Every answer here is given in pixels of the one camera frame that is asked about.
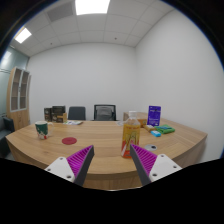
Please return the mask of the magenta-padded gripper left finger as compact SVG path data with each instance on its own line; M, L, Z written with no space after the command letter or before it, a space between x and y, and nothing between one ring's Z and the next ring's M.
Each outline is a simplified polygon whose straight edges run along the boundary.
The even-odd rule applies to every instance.
M93 157L94 146L90 145L67 158L57 158L46 168L46 171L82 186Z

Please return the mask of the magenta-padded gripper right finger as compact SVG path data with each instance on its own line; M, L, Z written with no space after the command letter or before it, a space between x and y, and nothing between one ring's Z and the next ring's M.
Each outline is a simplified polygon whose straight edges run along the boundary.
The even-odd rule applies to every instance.
M181 167L165 154L156 155L134 144L130 145L130 155L143 186L181 170Z

